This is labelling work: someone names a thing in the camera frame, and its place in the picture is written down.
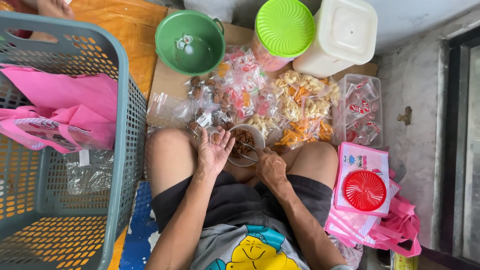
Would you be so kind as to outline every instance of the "clear plastic container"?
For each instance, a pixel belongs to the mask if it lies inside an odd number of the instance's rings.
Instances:
[[[232,132],[232,130],[234,130],[234,129],[243,129],[243,130],[250,131],[253,135],[253,140],[254,140],[254,143],[255,143],[253,145],[253,148],[255,148],[255,149],[265,148],[264,136],[263,136],[263,134],[260,130],[258,130],[258,129],[256,129],[253,126],[248,125],[248,124],[236,125],[236,126],[234,126],[230,129],[230,132]],[[255,151],[248,152],[248,154],[246,156],[251,158],[251,159],[258,160],[258,156],[257,156],[257,153],[255,153]],[[244,159],[244,158],[237,158],[237,157],[233,157],[233,156],[228,156],[228,160],[230,162],[232,162],[234,165],[237,165],[237,166],[240,166],[240,167],[248,167],[248,166],[252,166],[253,164],[255,164],[255,162],[253,162],[251,160]]]
[[[262,63],[262,69],[265,71],[277,71],[283,68],[288,62],[295,59],[295,57],[284,58],[280,56],[271,55],[265,48],[262,42],[258,39],[257,33],[253,33],[252,43],[250,44],[255,59]]]
[[[338,82],[340,86],[340,100],[338,101],[338,106],[332,108],[332,126],[334,128],[334,136],[332,137],[332,143],[334,145],[340,145],[342,142],[351,141],[352,137],[357,133],[352,129],[346,129],[346,109],[347,103],[351,103],[355,99],[353,91],[349,91],[352,85],[358,85],[366,79],[371,79],[375,89],[378,92],[378,99],[373,102],[370,102],[370,112],[369,119],[372,119],[371,114],[374,114],[373,121],[380,124],[380,127],[383,129],[383,116],[382,116],[382,92],[380,80],[375,77],[357,75],[357,74],[347,74],[343,79]],[[381,148],[384,146],[384,135],[381,131],[375,139],[368,145],[371,148]]]

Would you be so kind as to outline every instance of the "laundry basket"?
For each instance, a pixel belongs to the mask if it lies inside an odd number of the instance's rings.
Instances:
[[[110,190],[69,195],[62,154],[51,147],[32,151],[0,135],[0,269],[107,269],[143,167],[146,100],[129,76],[125,50],[88,23],[0,12],[0,26],[0,63],[56,74],[105,73],[118,81]],[[10,34],[19,29],[46,32],[58,42]],[[24,105],[31,103],[0,74],[0,108]]]

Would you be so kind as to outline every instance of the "cardboard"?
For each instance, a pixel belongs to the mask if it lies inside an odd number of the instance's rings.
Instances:
[[[178,10],[169,9],[168,14],[172,14]],[[223,27],[225,28],[225,43],[227,45],[245,45],[248,44],[253,37],[253,30],[243,28],[236,25],[231,25],[228,23],[222,23]],[[266,74],[272,78],[278,78],[280,74],[284,71],[293,69],[292,62],[288,63],[282,69],[276,72],[267,72]],[[354,65],[351,66],[335,75],[333,75],[333,79],[340,80],[345,76],[345,74],[361,74],[361,75],[368,75],[375,77],[377,75],[378,66],[376,64],[367,63],[365,65]],[[211,77],[211,73],[204,74],[200,76],[202,79],[207,79]],[[153,95],[155,93],[166,93],[170,96],[176,98],[187,98],[188,88],[183,85],[186,81],[190,79],[190,76],[180,74],[172,69],[170,69],[167,65],[165,65],[160,58],[158,58],[155,74],[152,83],[152,90],[150,92],[150,99],[149,99],[149,106],[152,102],[154,102]],[[147,115],[147,123],[153,124],[157,126],[165,125],[165,121],[162,119],[158,119],[156,117],[150,117]]]

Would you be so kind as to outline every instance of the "white plastic container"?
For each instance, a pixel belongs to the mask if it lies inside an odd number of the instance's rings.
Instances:
[[[345,120],[345,110],[347,107],[347,89],[349,89],[348,84],[357,85],[363,82],[365,79],[371,79],[374,87],[378,92],[378,99],[375,102],[378,102],[378,109],[374,112],[375,119],[374,122],[380,124],[381,131],[375,137],[375,139],[367,145],[371,148],[381,148],[384,146],[384,132],[383,132],[383,115],[382,115],[382,90],[380,85],[380,80],[375,77],[357,75],[357,74],[347,74],[343,79],[338,82],[340,87],[340,100],[338,101],[338,106],[332,108],[332,126],[334,129],[334,135],[332,136],[332,144],[340,145],[342,142],[347,141],[347,128]]]
[[[293,61],[295,71],[327,78],[372,59],[378,18],[370,4],[362,0],[323,0],[313,19],[315,38]]]
[[[258,130],[258,129],[256,129],[253,126],[248,125],[248,124],[236,125],[236,126],[234,126],[230,129],[230,132],[232,132],[232,130],[234,130],[234,129],[243,129],[243,130],[250,131],[253,135],[253,142],[254,142],[253,148],[255,148],[255,149],[265,148],[265,139],[264,139],[264,136],[262,135],[262,132],[260,132],[260,130]],[[253,151],[253,150],[248,152],[248,154],[246,156],[251,158],[251,159],[258,160],[257,153],[255,153],[255,151]],[[240,166],[240,167],[248,167],[248,166],[252,166],[253,164],[255,164],[255,162],[253,162],[251,160],[244,159],[244,158],[237,158],[237,157],[233,157],[233,156],[228,156],[228,160],[230,162],[232,162],[234,165],[237,165],[237,166]]]

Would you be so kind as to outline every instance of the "finger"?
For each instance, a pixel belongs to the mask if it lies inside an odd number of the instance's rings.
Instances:
[[[258,156],[258,161],[260,161],[260,159],[264,156],[265,152],[260,149],[260,148],[257,148],[255,149],[255,153],[257,153],[257,156]]]
[[[272,150],[270,149],[270,147],[265,147],[264,152],[267,153],[267,154],[271,154]]]
[[[230,140],[230,131],[225,131],[223,135],[222,142],[220,143],[220,147],[225,148],[227,147],[228,141]]]
[[[232,151],[234,145],[235,145],[235,137],[231,138],[228,141],[227,147],[225,147],[225,152],[227,153],[227,155],[230,155],[230,152]]]
[[[204,127],[200,127],[202,135],[200,137],[200,145],[206,145],[208,143],[208,134],[207,130]]]

